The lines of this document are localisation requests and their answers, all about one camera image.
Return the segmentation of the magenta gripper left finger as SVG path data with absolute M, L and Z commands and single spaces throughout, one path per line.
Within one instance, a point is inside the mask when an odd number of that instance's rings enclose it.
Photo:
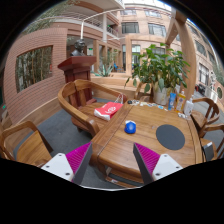
M 58 153 L 42 169 L 80 185 L 92 155 L 92 143 L 84 144 L 71 152 Z

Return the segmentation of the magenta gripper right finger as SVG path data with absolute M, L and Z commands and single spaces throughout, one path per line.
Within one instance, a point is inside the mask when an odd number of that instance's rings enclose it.
M 182 169 L 168 154 L 159 155 L 138 143 L 133 144 L 133 154 L 145 185 Z

